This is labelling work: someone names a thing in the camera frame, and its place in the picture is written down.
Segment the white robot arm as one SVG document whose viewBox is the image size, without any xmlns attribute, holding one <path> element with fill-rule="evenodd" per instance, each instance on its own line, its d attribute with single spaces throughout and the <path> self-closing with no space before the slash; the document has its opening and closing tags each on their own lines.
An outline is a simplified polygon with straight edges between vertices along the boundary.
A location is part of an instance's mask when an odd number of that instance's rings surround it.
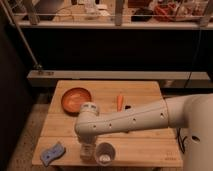
<svg viewBox="0 0 213 171">
<path fill-rule="evenodd" d="M 183 171 L 213 171 L 213 94 L 161 99 L 106 115 L 88 102 L 75 123 L 80 142 L 86 144 L 97 135 L 162 128 L 188 129 Z"/>
</svg>

